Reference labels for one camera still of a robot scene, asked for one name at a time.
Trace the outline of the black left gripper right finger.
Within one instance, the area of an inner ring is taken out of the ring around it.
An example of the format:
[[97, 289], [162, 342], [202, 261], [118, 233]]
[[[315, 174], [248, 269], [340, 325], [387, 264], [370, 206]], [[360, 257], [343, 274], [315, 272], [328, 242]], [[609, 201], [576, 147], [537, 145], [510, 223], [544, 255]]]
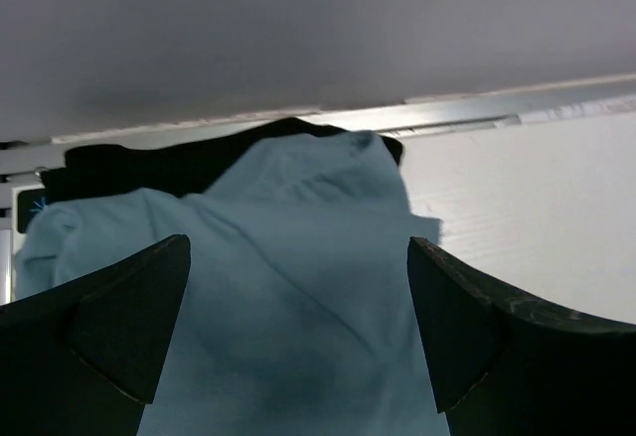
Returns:
[[547, 301], [430, 241], [407, 272], [436, 408], [454, 435], [631, 435], [635, 328]]

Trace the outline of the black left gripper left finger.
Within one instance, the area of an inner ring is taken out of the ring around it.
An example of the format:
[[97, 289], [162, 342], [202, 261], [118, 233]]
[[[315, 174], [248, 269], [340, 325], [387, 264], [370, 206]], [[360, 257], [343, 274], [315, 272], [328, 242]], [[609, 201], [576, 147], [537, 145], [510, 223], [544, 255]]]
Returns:
[[1, 432], [134, 435], [166, 360], [190, 270], [172, 235], [1, 308]]

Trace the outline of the teal blue t shirt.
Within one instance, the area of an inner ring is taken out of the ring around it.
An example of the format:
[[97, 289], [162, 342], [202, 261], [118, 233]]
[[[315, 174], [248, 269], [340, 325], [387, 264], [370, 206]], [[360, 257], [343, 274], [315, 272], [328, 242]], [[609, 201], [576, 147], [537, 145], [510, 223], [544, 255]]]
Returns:
[[24, 298], [172, 234], [191, 269], [143, 435], [444, 435], [409, 291], [398, 166], [369, 131], [271, 138], [182, 198], [55, 204], [18, 252]]

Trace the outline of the black t shirt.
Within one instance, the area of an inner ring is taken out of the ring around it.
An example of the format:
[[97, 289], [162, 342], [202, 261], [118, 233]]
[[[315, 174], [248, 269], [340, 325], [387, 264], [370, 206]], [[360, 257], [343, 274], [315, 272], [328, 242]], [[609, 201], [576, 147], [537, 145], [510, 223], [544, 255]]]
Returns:
[[134, 235], [159, 240], [223, 234], [262, 239], [405, 240], [416, 222], [399, 173], [401, 144], [290, 117], [232, 135], [155, 150], [71, 149], [42, 175], [46, 197], [23, 196], [22, 232]]

